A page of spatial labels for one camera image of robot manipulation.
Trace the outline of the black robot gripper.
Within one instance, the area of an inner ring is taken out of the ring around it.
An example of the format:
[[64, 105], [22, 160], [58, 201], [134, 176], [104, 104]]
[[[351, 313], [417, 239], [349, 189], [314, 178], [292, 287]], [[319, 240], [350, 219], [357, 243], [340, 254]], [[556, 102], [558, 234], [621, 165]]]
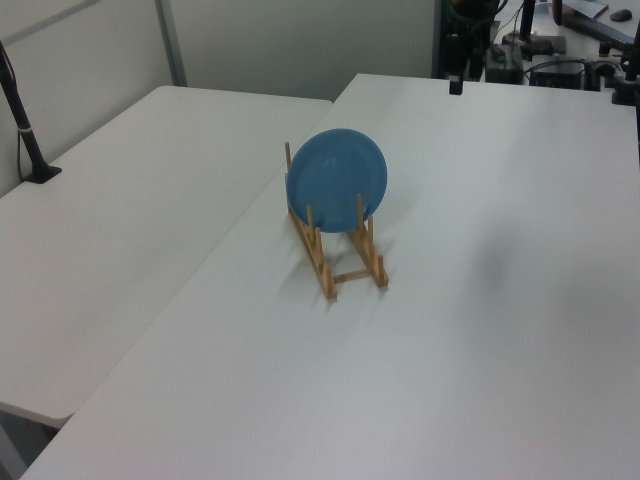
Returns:
[[448, 2], [448, 15], [454, 32], [446, 37], [446, 72], [449, 94], [463, 91], [463, 50], [473, 50], [469, 57], [468, 78], [479, 80], [483, 73], [483, 49], [489, 46], [491, 27], [495, 19], [495, 2], [490, 0], [452, 0]]

